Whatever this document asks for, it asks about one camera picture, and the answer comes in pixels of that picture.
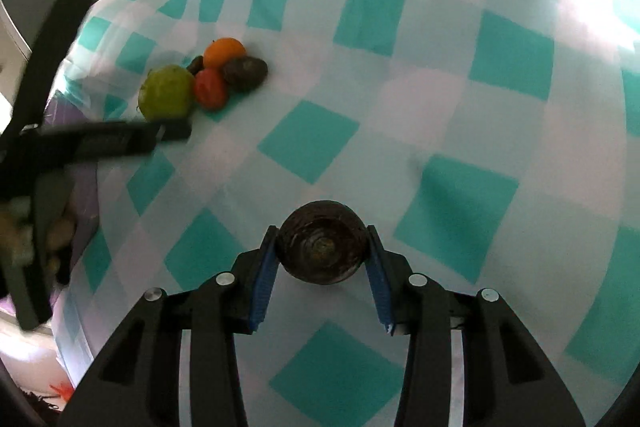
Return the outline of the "teal checkered tablecloth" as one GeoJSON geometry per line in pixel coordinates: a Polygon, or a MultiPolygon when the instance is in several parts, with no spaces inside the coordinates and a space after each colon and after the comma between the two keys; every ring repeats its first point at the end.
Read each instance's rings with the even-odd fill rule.
{"type": "Polygon", "coordinates": [[[600,421],[639,361],[639,0],[100,0],[58,83],[136,117],[150,70],[221,37],[262,87],[98,170],[55,310],[72,381],[147,289],[198,287],[334,199],[440,285],[498,291],[600,421]]]}

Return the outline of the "green fruit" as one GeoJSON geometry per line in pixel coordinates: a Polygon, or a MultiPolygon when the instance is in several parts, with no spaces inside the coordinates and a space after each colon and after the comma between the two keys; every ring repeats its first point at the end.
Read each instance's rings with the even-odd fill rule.
{"type": "Polygon", "coordinates": [[[184,67],[151,69],[138,93],[138,109],[146,121],[188,118],[194,106],[194,76],[184,67]]]}

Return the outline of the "dark round fruit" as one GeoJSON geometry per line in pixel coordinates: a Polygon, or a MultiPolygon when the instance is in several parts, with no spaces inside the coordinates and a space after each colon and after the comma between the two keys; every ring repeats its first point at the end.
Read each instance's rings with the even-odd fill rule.
{"type": "Polygon", "coordinates": [[[366,226],[349,207],[334,200],[316,200],[299,207],[282,223],[274,253],[297,280],[341,283],[370,257],[366,226]]]}

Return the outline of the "orange mandarin in cluster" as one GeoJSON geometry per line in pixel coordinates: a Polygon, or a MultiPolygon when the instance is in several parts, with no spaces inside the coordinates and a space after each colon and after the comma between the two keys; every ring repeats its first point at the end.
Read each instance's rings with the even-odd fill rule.
{"type": "Polygon", "coordinates": [[[203,66],[210,69],[220,69],[235,58],[246,55],[245,46],[235,38],[224,37],[213,41],[203,53],[203,66]]]}

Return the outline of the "purple box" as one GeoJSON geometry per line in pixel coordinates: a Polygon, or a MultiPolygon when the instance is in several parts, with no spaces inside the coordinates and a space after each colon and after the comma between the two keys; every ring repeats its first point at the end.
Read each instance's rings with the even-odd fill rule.
{"type": "MultiPolygon", "coordinates": [[[[85,124],[83,113],[59,93],[53,95],[44,113],[44,123],[52,127],[70,127],[85,124]]],[[[98,173],[96,163],[80,164],[68,170],[74,182],[70,203],[77,219],[70,264],[76,265],[91,243],[100,224],[98,173]]]]}

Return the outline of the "small red tomato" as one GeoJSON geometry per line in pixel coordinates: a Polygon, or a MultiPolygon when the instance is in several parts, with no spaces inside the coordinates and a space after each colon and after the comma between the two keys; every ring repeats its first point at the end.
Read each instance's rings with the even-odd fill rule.
{"type": "Polygon", "coordinates": [[[193,80],[193,93],[196,103],[211,112],[223,109],[229,101],[226,84],[217,69],[198,72],[193,80]]]}

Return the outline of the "dark purple passion fruit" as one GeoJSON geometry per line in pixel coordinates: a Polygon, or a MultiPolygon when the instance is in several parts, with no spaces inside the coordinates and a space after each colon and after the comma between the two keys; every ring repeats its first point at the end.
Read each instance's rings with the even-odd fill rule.
{"type": "Polygon", "coordinates": [[[268,65],[261,58],[232,58],[221,69],[222,78],[234,93],[248,93],[259,88],[268,76],[268,65]]]}

